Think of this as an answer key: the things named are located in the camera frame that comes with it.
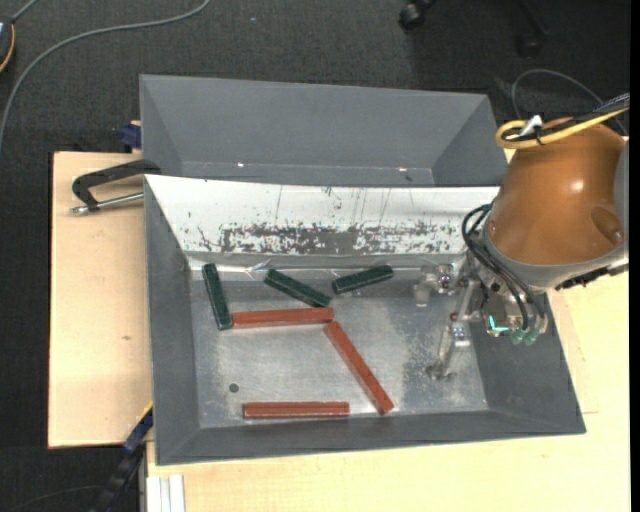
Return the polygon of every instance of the wire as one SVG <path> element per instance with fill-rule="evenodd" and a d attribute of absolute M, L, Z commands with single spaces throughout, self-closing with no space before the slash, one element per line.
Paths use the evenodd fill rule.
<path fill-rule="evenodd" d="M 598 96 L 596 93 L 594 93 L 586 85 L 578 82 L 578 80 L 576 80 L 575 78 L 572 78 L 569 75 L 565 75 L 564 73 L 560 73 L 559 71 L 553 71 L 552 69 L 535 68 L 535 69 L 530 69 L 528 71 L 525 71 L 520 76 L 518 76 L 518 78 L 515 79 L 513 84 L 511 84 L 511 104 L 513 106 L 513 111 L 515 112 L 516 117 L 518 119 L 522 119 L 523 117 L 526 117 L 526 116 L 523 116 L 521 114 L 520 109 L 518 108 L 518 102 L 517 102 L 517 99 L 516 99 L 518 86 L 520 85 L 520 82 L 522 81 L 523 78 L 525 78 L 527 76 L 530 76 L 530 75 L 551 75 L 551 76 L 555 76 L 555 77 L 558 77 L 558 78 L 562 78 L 562 79 L 567 80 L 568 82 L 572 83 L 573 85 L 575 85 L 577 88 L 579 88 L 580 90 L 582 90 L 583 92 L 585 92 L 589 96 L 591 96 L 591 98 L 596 100 L 598 102 L 598 104 L 602 105 L 604 103 L 603 99 L 600 96 Z M 627 130 L 624 127 L 624 125 L 617 119 L 614 120 L 614 121 L 615 121 L 616 125 L 618 126 L 618 128 L 621 130 L 622 134 L 625 135 L 625 136 L 628 135 Z"/>
<path fill-rule="evenodd" d="M 34 68 L 38 64 L 40 64 L 40 62 L 42 62 L 44 59 L 49 57 L 49 55 L 60 50 L 61 48 L 64 48 L 67 45 L 88 39 L 90 37 L 94 37 L 102 34 L 109 34 L 112 32 L 124 32 L 126 30 L 137 30 L 137 29 L 143 29 L 143 28 L 159 27 L 163 25 L 169 25 L 171 23 L 176 23 L 179 21 L 184 21 L 200 13 L 202 10 L 204 10 L 205 7 L 207 7 L 207 5 L 209 5 L 210 2 L 211 0 L 204 0 L 204 2 L 202 2 L 202 4 L 200 4 L 199 7 L 196 7 L 192 11 L 189 11 L 185 14 L 180 14 L 178 16 L 174 16 L 172 18 L 166 18 L 163 20 L 155 20 L 155 21 L 145 21 L 142 23 L 132 23 L 130 25 L 118 25 L 115 27 L 99 28 L 96 30 L 91 30 L 89 32 L 84 32 L 82 34 L 78 34 L 76 36 L 65 39 L 64 41 L 61 41 L 55 44 L 45 52 L 41 53 L 38 57 L 35 58 L 35 60 L 33 60 L 33 62 L 31 62 L 31 64 L 29 64 L 29 66 L 27 66 L 27 68 L 22 72 L 20 77 L 16 80 L 16 84 L 13 86 L 13 89 L 9 94 L 9 98 L 7 99 L 7 104 L 5 106 L 4 113 L 2 115 L 2 120 L 0 120 L 0 156 L 2 156 L 2 146 L 4 142 L 5 132 L 7 129 L 7 123 L 9 120 L 9 114 L 11 113 L 11 108 L 13 107 L 13 103 L 18 94 L 18 91 L 20 90 L 20 87 L 25 82 L 29 74 L 34 70 Z M 31 4 L 27 4 L 27 6 L 33 5 L 33 3 L 34 3 L 34 0 L 32 0 Z"/>
<path fill-rule="evenodd" d="M 15 13 L 12 17 L 11 17 L 11 22 L 15 23 L 16 21 L 18 21 L 18 19 L 24 14 L 26 13 L 29 9 L 31 9 L 35 4 L 38 3 L 38 0 L 31 0 L 30 2 L 28 2 L 27 4 L 25 4 L 17 13 Z"/>
<path fill-rule="evenodd" d="M 37 503 L 38 501 L 48 500 L 50 498 L 55 498 L 56 496 L 60 496 L 62 494 L 69 494 L 72 492 L 78 491 L 89 491 L 95 489 L 101 489 L 100 485 L 86 485 L 84 487 L 72 487 L 70 489 L 64 489 L 62 491 L 52 492 L 51 494 L 45 494 L 43 496 L 38 496 L 37 498 L 33 498 L 32 500 L 26 501 L 25 503 L 21 503 L 20 505 L 16 505 L 15 507 L 2 509 L 0 512 L 13 512 L 14 510 L 20 510 L 21 508 L 27 507 L 33 503 Z"/>
<path fill-rule="evenodd" d="M 526 331 L 527 329 L 529 329 L 529 313 L 527 312 L 526 306 L 525 306 L 524 302 L 522 301 L 522 298 L 520 297 L 520 294 L 518 293 L 518 290 L 516 290 L 516 286 L 514 284 L 515 281 L 514 281 L 513 277 L 508 272 L 506 272 L 506 269 L 504 269 L 504 267 L 502 267 L 497 261 L 495 261 L 488 253 L 482 254 L 480 252 L 480 250 L 478 249 L 478 247 L 476 247 L 474 242 L 471 240 L 471 235 L 475 232 L 475 230 L 478 228 L 480 223 L 484 220 L 484 218 L 491 211 L 492 204 L 493 203 L 479 206 L 478 208 L 475 208 L 474 210 L 471 210 L 464 217 L 464 220 L 462 221 L 462 238 L 464 239 L 465 243 L 467 244 L 467 247 L 469 247 L 469 250 L 471 251 L 471 253 L 476 257 L 476 259 L 482 265 L 484 265 L 488 269 L 492 270 L 495 274 L 497 274 L 499 277 L 501 277 L 502 280 L 504 281 L 504 283 L 507 285 L 507 288 L 509 288 L 509 291 L 511 292 L 511 295 L 513 295 L 513 298 L 516 301 L 516 303 L 518 304 L 518 308 L 520 309 L 520 314 L 522 315 L 522 330 Z M 480 212 L 482 212 L 482 215 L 474 222 L 472 229 L 468 230 L 467 229 L 467 225 L 469 223 L 469 220 L 474 215 L 476 215 L 477 213 L 480 213 Z M 527 300 L 529 302 L 532 302 L 534 307 L 536 307 L 536 310 L 538 311 L 538 313 L 540 313 L 538 308 L 537 308 L 537 305 L 536 305 L 535 301 L 532 301 L 532 297 L 530 296 L 530 292 L 529 292 L 528 287 L 524 286 L 524 284 L 523 284 L 523 286 L 519 286 L 519 287 L 527 295 Z"/>
<path fill-rule="evenodd" d="M 518 128 L 524 128 L 527 122 L 523 120 L 511 121 L 503 124 L 498 129 L 494 140 L 498 146 L 504 149 L 526 149 L 544 144 L 551 144 L 552 142 L 557 142 L 565 137 L 578 133 L 582 130 L 586 130 L 591 126 L 600 124 L 607 119 L 615 117 L 618 114 L 622 114 L 626 110 L 628 110 L 628 108 L 622 108 L 620 110 L 604 114 L 594 112 L 593 114 L 599 115 L 588 115 L 583 118 L 573 118 L 552 128 L 537 130 L 532 135 L 523 136 L 515 134 L 514 131 L 517 131 Z M 508 138 L 509 134 L 517 135 L 517 137 L 510 139 Z"/>

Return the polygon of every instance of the metal clamp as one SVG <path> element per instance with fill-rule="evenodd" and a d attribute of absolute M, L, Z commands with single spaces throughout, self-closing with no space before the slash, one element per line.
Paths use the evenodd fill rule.
<path fill-rule="evenodd" d="M 136 160 L 135 162 L 116 165 L 115 167 L 109 167 L 108 169 L 102 169 L 100 171 L 79 176 L 73 182 L 71 190 L 78 199 L 84 203 L 84 206 L 71 208 L 71 213 L 83 214 L 96 212 L 103 208 L 142 199 L 143 194 L 140 192 L 138 194 L 129 194 L 122 197 L 116 197 L 114 199 L 108 199 L 106 201 L 98 201 L 89 190 L 92 187 L 130 178 L 131 176 L 136 176 L 138 174 L 161 174 L 161 172 L 160 167 L 149 160 Z"/>

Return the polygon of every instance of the green led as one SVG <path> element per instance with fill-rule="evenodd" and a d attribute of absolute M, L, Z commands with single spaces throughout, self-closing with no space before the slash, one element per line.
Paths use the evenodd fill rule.
<path fill-rule="evenodd" d="M 533 345 L 538 339 L 538 336 L 540 336 L 540 331 L 534 327 L 524 337 L 524 344 L 527 346 Z"/>
<path fill-rule="evenodd" d="M 493 315 L 489 315 L 489 326 L 491 327 L 492 331 L 504 332 L 509 330 L 508 327 L 498 327 L 496 325 L 495 319 L 493 318 Z"/>
<path fill-rule="evenodd" d="M 523 331 L 520 328 L 514 329 L 513 331 L 511 331 L 511 341 L 514 345 L 519 345 L 520 343 L 522 343 L 522 340 L 524 339 L 526 334 L 527 332 Z"/>

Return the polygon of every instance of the green block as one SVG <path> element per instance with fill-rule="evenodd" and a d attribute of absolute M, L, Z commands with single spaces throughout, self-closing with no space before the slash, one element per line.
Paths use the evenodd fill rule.
<path fill-rule="evenodd" d="M 389 265 L 372 267 L 362 272 L 340 277 L 331 283 L 336 295 L 369 286 L 393 277 L 393 269 Z"/>
<path fill-rule="evenodd" d="M 296 281 L 275 269 L 271 269 L 267 272 L 264 282 L 272 288 L 280 290 L 290 297 L 298 299 L 312 307 L 327 307 L 329 302 L 331 302 L 331 298 L 326 296 L 324 293 L 314 290 L 310 286 L 307 286 L 300 281 Z"/>
<path fill-rule="evenodd" d="M 204 276 L 204 284 L 207 286 L 209 301 L 213 309 L 213 316 L 216 319 L 218 329 L 224 331 L 233 327 L 231 313 L 227 307 L 227 301 L 222 293 L 222 283 L 218 270 L 213 263 L 207 263 L 202 267 L 202 275 Z"/>

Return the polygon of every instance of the white strip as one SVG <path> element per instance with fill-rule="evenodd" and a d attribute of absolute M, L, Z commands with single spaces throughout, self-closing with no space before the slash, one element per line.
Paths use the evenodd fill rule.
<path fill-rule="evenodd" d="M 160 494 L 162 499 L 162 512 L 171 512 L 171 498 L 169 496 L 169 479 L 160 479 Z"/>
<path fill-rule="evenodd" d="M 171 512 L 186 512 L 184 477 L 182 475 L 171 475 L 169 477 L 169 498 L 171 500 Z"/>
<path fill-rule="evenodd" d="M 146 479 L 147 512 L 163 512 L 161 480 L 159 476 L 148 476 Z"/>

